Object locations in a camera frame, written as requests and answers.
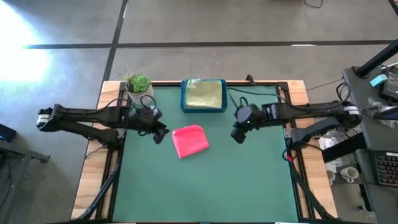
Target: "plant pot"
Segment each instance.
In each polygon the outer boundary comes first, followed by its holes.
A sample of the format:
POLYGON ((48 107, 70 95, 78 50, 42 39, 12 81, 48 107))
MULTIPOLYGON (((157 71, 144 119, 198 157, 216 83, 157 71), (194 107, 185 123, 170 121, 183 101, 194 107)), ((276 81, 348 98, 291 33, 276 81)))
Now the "plant pot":
POLYGON ((129 91, 127 91, 127 93, 129 94, 129 97, 132 101, 132 103, 134 104, 134 106, 141 108, 143 107, 142 103, 141 103, 141 99, 142 102, 146 105, 146 106, 152 106, 152 98, 154 97, 154 88, 152 87, 152 85, 150 85, 147 89, 147 91, 145 92, 140 92, 140 93, 131 93, 129 91))

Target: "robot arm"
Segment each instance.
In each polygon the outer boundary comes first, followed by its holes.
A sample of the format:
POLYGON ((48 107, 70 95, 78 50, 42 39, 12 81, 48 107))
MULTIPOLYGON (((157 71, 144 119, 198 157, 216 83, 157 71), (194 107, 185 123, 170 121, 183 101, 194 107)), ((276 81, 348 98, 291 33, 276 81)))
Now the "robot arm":
POLYGON ((64 108, 53 105, 39 110, 37 128, 40 131, 68 131, 82 135, 87 139, 97 139, 108 147, 118 145, 116 128, 138 131, 140 136, 153 134, 159 144, 169 132, 166 125, 158 121, 162 113, 157 108, 131 109, 128 106, 109 106, 99 110, 64 108), (79 122, 100 123, 110 129, 98 129, 79 122))
POLYGON ((354 128, 362 121, 358 108, 350 102, 338 106, 335 102, 292 106, 287 103, 270 103, 262 105, 261 109, 254 104, 241 105, 235 112, 237 121, 231 133, 238 143, 243 143, 246 133, 253 129, 269 126, 279 126, 293 119, 327 117, 307 128, 288 130, 285 135, 290 138, 288 147, 308 142, 311 137, 325 134, 328 130, 344 127, 354 128))

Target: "gray floor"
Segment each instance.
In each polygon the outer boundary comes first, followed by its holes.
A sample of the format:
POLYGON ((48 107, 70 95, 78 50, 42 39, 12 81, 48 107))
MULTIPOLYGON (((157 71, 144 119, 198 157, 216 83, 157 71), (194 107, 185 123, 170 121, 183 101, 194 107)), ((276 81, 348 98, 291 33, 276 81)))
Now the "gray floor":
MULTIPOLYGON (((16 144, 51 154, 49 164, 31 166, 12 223, 70 218, 87 141, 65 132, 39 132, 37 110, 54 103, 94 108, 109 54, 109 49, 17 48, 111 43, 120 7, 121 0, 0 1, 0 25, 8 34, 0 35, 6 43, 0 52, 0 123, 18 131, 16 144)), ((321 9, 301 0, 131 0, 119 42, 384 40, 397 37, 397 22, 386 0, 324 0, 321 9)), ((255 79, 304 80, 311 88, 340 78, 342 68, 361 65, 384 47, 118 49, 110 80, 120 80, 117 73, 125 68, 153 80, 243 79, 250 73, 255 79)), ((335 100, 335 86, 310 91, 310 102, 335 100)), ((332 191, 341 218, 363 222, 369 216, 354 206, 361 203, 356 186, 332 191)))

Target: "pink cloth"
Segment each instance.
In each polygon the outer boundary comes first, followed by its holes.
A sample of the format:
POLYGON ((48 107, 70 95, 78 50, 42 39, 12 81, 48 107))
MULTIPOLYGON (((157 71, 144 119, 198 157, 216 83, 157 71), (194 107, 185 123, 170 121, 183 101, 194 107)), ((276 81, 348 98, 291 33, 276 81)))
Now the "pink cloth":
POLYGON ((173 142, 180 159, 209 147, 203 128, 196 124, 174 130, 173 142))

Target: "green tabletop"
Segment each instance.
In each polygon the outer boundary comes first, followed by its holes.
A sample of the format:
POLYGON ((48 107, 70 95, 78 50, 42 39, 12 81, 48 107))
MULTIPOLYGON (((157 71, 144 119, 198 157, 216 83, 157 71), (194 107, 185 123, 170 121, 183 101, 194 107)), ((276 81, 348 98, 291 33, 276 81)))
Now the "green tabletop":
MULTIPOLYGON (((240 86, 275 93, 274 86, 240 86)), ((170 130, 198 124, 210 147, 179 159, 168 133, 156 145, 152 135, 128 131, 113 213, 114 222, 297 222, 289 165, 282 159, 282 126, 247 134, 244 144, 230 136, 235 107, 224 113, 184 114, 180 87, 154 87, 160 121, 170 130)), ((238 102, 276 102, 274 96, 231 91, 238 102)))

